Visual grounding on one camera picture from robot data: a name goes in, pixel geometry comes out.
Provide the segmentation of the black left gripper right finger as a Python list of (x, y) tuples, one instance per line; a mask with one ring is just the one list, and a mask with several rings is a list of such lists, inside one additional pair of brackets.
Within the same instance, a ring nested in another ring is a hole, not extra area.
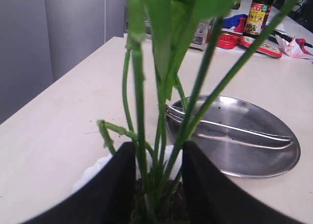
[(193, 224), (299, 223), (233, 183), (193, 141), (183, 144), (182, 183)]

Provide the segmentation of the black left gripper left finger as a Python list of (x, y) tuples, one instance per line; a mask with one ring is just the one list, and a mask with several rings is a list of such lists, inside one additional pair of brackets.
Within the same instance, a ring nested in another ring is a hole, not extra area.
[(135, 178), (135, 145), (124, 142), (86, 185), (27, 223), (127, 224), (132, 212)]

